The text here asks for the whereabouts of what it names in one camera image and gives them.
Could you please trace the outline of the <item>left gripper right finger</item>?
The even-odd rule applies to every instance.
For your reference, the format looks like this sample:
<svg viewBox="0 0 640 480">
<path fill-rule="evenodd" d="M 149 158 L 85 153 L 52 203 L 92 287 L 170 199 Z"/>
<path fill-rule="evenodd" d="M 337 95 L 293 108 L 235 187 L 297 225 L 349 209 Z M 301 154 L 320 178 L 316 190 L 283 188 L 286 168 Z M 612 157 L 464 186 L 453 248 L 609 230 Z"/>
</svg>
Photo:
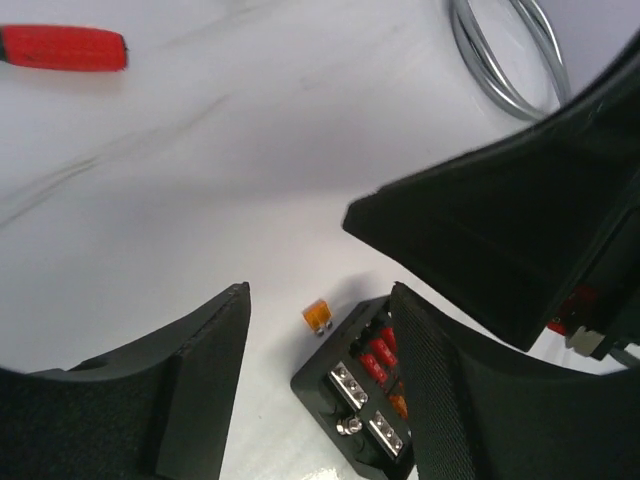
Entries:
<svg viewBox="0 0 640 480">
<path fill-rule="evenodd" d="M 404 284 L 390 310 L 423 479 L 635 479 L 639 373 L 519 353 Z"/>
</svg>

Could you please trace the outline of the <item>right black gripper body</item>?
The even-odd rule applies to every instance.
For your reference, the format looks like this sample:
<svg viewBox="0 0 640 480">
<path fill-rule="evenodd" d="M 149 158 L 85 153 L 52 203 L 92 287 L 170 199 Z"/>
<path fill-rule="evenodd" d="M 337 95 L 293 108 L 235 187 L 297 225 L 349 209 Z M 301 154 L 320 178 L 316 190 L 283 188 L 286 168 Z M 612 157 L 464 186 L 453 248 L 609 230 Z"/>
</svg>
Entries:
<svg viewBox="0 0 640 480">
<path fill-rule="evenodd" d="M 544 212 L 559 289 L 545 328 L 583 357 L 631 361 L 639 342 L 639 191 Z"/>
</svg>

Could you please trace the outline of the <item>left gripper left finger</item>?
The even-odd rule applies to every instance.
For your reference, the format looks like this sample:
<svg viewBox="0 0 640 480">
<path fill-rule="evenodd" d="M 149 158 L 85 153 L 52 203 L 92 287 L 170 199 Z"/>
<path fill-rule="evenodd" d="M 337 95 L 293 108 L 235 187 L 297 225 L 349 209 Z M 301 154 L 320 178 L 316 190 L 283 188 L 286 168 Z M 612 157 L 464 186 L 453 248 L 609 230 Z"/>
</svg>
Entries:
<svg viewBox="0 0 640 480">
<path fill-rule="evenodd" d="M 250 288 L 69 370 L 1 373 L 5 479 L 215 479 L 250 320 Z"/>
</svg>

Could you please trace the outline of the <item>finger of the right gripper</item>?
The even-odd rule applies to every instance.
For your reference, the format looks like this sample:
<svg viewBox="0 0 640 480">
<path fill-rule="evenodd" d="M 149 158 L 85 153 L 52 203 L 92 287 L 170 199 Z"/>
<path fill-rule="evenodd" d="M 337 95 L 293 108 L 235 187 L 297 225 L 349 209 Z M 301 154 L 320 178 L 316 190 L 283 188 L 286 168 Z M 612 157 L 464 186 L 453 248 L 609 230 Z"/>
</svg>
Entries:
<svg viewBox="0 0 640 480">
<path fill-rule="evenodd" d="M 346 232 L 526 350 L 559 289 L 544 212 L 639 191 L 639 43 L 550 118 L 354 201 Z"/>
</svg>

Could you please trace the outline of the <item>red fuse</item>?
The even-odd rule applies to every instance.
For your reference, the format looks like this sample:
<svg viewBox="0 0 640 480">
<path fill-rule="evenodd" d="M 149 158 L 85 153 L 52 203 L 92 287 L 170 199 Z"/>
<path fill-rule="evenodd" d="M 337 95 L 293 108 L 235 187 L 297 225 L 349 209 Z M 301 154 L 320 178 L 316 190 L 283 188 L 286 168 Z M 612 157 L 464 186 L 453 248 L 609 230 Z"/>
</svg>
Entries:
<svg viewBox="0 0 640 480">
<path fill-rule="evenodd" d="M 386 367 L 393 369 L 396 367 L 398 360 L 392 350 L 388 347 L 382 338 L 374 338 L 369 343 L 371 350 L 376 358 Z"/>
<path fill-rule="evenodd" d="M 384 385 L 388 380 L 388 374 L 373 354 L 364 353 L 359 356 L 359 361 L 368 375 L 379 385 Z"/>
</svg>

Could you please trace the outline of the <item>black fuse box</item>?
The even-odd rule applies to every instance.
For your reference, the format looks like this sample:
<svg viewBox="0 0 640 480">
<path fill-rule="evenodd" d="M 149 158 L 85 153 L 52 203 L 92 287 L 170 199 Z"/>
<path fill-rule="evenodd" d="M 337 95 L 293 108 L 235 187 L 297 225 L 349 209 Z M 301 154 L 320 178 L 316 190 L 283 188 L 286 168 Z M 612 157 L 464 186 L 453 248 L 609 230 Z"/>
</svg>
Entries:
<svg viewBox="0 0 640 480">
<path fill-rule="evenodd" d="M 382 338 L 398 363 L 390 369 L 370 348 Z M 375 356 L 388 374 L 384 385 L 366 372 L 359 356 Z M 387 296 L 358 303 L 328 330 L 290 386 L 355 472 L 365 479 L 407 479 L 415 466 L 408 419 L 394 410 L 389 397 L 403 395 L 398 350 Z"/>
</svg>

